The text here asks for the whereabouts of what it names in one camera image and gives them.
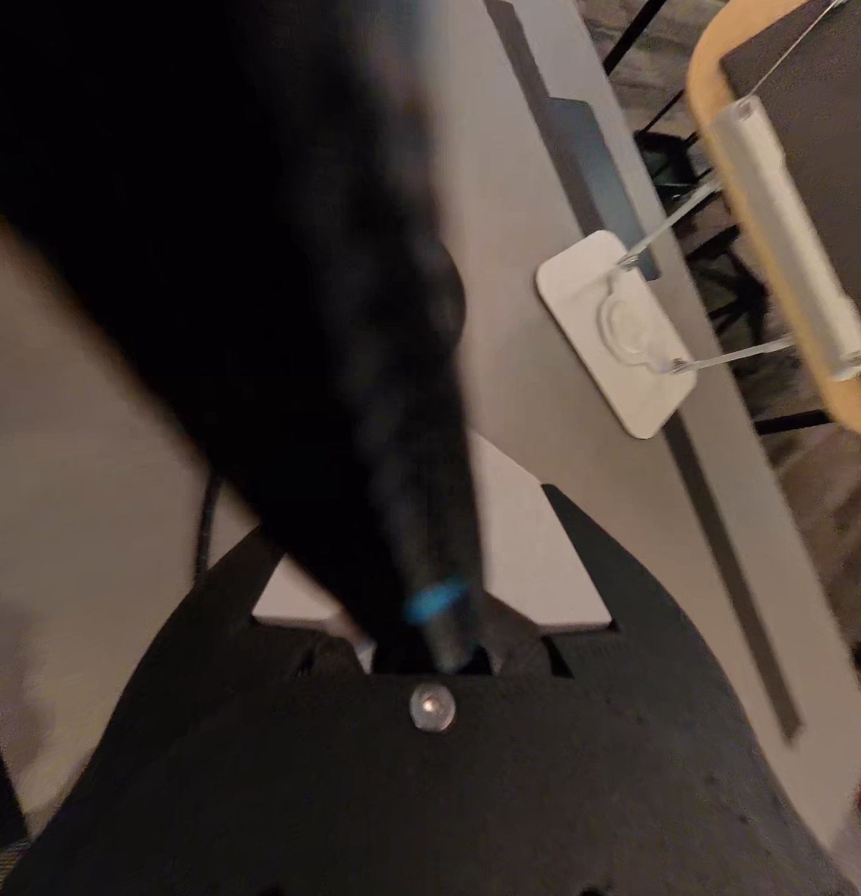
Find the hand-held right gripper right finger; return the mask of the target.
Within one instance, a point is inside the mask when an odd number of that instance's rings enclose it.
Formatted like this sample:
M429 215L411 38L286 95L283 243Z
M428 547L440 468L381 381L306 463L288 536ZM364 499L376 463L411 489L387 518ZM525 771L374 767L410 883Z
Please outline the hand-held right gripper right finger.
M611 613L540 480L469 433L484 585L543 632L604 630Z

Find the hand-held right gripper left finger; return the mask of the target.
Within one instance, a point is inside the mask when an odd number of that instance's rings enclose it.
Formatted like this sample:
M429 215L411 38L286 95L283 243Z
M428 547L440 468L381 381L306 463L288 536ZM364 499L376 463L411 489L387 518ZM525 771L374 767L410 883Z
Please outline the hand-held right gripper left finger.
M336 599L288 556L270 576L253 615L261 623L344 639L354 648L362 669L371 671L375 642Z

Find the person's left forearm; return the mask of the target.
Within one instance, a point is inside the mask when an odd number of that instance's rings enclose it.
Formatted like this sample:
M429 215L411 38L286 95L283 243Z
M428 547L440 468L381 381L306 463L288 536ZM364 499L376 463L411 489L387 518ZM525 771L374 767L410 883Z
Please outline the person's left forearm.
M0 2L0 214L380 639L394 329L440 239L428 2Z

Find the white desk lamp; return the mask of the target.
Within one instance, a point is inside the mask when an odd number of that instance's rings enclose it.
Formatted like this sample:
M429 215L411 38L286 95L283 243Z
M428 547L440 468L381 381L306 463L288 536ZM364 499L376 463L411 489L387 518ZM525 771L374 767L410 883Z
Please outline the white desk lamp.
M634 141L665 211L678 210L681 202L689 199L709 174L709 171L697 173L689 157L690 149L697 143L695 133L682 138L647 127L634 133ZM738 226L730 225L705 240L686 261L694 272L700 272L731 296L730 301L708 313L716 334L721 336L736 323L743 322L754 344L760 346L764 344L767 291L734 251L733 244L738 237ZM763 437L823 427L832 422L823 409L812 409L756 420L754 428Z

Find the black board with wooden rim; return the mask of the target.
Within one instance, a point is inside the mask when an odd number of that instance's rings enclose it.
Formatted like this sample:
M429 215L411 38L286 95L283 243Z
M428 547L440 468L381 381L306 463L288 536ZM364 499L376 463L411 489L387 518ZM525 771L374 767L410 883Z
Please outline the black board with wooden rim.
M861 434L861 2L728 2L686 96L828 418Z

